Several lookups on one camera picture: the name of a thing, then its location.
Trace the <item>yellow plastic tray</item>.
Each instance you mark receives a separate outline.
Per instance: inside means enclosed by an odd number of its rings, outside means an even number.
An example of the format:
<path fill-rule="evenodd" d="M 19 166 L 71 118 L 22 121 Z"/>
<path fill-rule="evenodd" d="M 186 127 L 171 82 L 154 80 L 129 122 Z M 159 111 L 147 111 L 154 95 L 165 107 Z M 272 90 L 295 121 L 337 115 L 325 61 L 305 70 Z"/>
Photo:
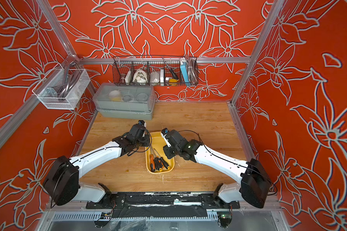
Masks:
<path fill-rule="evenodd" d="M 146 156 L 146 168 L 151 174 L 168 173 L 174 169 L 174 158 L 169 159 L 163 148 L 166 145 L 164 138 L 161 136 L 161 132 L 151 133 L 151 146 L 145 152 Z"/>

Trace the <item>long black yellow screwdriver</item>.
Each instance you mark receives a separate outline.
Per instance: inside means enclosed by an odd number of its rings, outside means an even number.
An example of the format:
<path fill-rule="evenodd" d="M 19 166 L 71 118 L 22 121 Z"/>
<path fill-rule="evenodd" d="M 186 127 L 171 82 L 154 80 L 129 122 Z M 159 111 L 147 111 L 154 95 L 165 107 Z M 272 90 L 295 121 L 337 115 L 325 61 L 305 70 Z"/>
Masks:
<path fill-rule="evenodd" d="M 155 154 L 159 157 L 160 161 L 162 162 L 162 165 L 166 168 L 166 169 L 170 169 L 169 164 L 163 159 L 163 157 L 161 157 L 158 153 L 158 151 L 156 149 L 153 149 L 155 151 Z"/>

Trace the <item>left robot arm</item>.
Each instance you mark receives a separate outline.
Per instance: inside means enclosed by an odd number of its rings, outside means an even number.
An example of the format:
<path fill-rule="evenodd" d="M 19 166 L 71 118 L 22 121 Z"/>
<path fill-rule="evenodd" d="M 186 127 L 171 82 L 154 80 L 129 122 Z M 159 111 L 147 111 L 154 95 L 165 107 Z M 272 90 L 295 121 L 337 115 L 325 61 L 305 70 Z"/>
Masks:
<path fill-rule="evenodd" d="M 107 208 L 112 202 L 109 188 L 102 183 L 82 183 L 80 178 L 102 164 L 124 155 L 131 156 L 137 153 L 140 147 L 150 146 L 151 135 L 146 128 L 146 122 L 140 120 L 129 132 L 93 151 L 71 158 L 57 158 L 45 177 L 43 188 L 57 206 L 71 201 L 86 201 Z"/>

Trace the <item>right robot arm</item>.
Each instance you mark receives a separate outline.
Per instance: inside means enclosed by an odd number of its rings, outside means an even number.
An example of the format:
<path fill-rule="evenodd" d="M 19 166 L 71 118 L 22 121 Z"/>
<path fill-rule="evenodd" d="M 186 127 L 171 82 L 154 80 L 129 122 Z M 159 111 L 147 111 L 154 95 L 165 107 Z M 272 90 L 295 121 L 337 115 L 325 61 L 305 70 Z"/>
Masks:
<path fill-rule="evenodd" d="M 225 203 L 243 199 L 256 208 L 264 207 L 272 182 L 258 160 L 252 158 L 244 161 L 229 157 L 209 148 L 202 140 L 187 141 L 176 130 L 165 128 L 161 136 L 166 142 L 163 151 L 169 159 L 180 156 L 184 160 L 212 167 L 235 181 L 221 185 L 215 198 Z"/>

